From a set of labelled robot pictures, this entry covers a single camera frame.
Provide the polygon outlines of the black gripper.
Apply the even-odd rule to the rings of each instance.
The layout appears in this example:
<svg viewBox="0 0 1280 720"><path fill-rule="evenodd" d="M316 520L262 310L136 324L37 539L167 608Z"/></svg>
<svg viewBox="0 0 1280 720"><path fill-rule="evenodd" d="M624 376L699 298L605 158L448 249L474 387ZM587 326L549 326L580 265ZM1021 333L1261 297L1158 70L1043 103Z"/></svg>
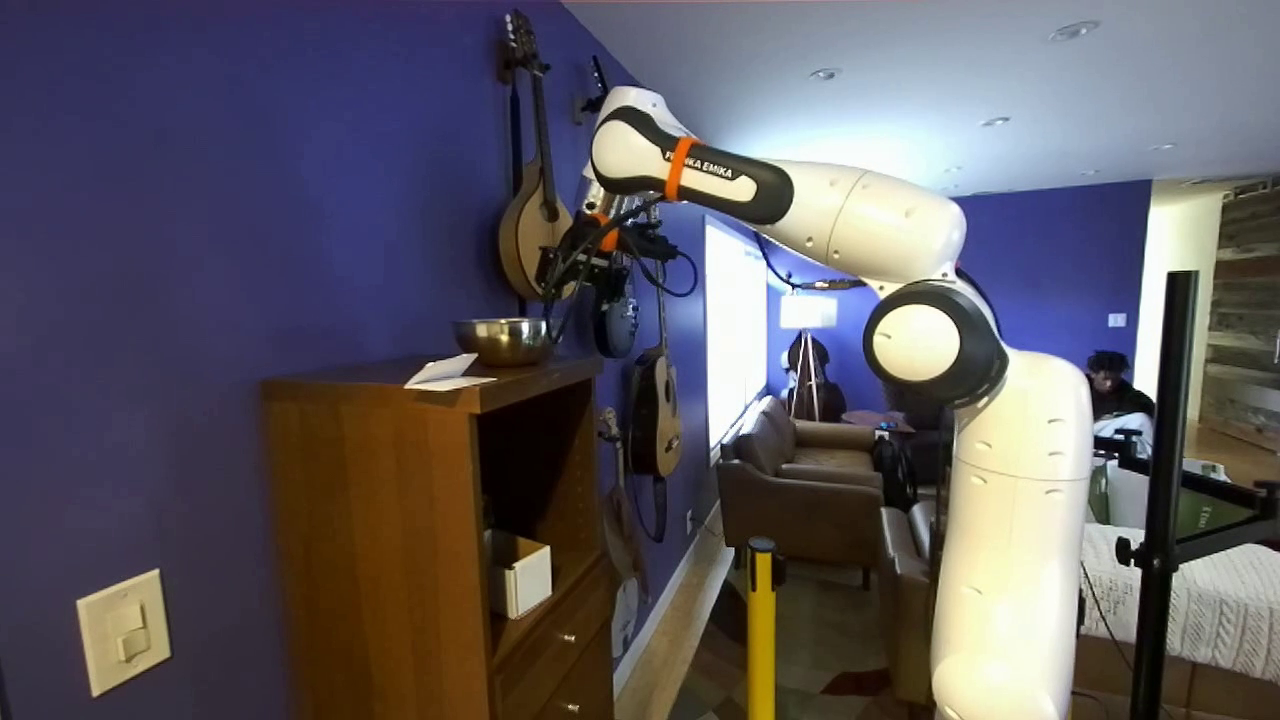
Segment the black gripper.
<svg viewBox="0 0 1280 720"><path fill-rule="evenodd" d="M614 214L576 214L561 241L557 292L574 297L608 282L624 267L628 225Z"/></svg>

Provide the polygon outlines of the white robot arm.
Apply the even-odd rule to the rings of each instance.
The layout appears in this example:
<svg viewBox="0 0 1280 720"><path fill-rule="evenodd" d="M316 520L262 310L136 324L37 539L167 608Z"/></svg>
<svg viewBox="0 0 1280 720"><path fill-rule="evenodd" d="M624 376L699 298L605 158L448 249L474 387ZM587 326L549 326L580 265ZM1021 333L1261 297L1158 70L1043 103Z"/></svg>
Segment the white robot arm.
<svg viewBox="0 0 1280 720"><path fill-rule="evenodd" d="M660 90L605 90L584 158L592 212L665 198L724 212L878 292L886 393L954 428L927 679L940 720L1069 720L1094 401L1078 363L1006 341L961 271L970 214L919 184L695 140Z"/></svg>

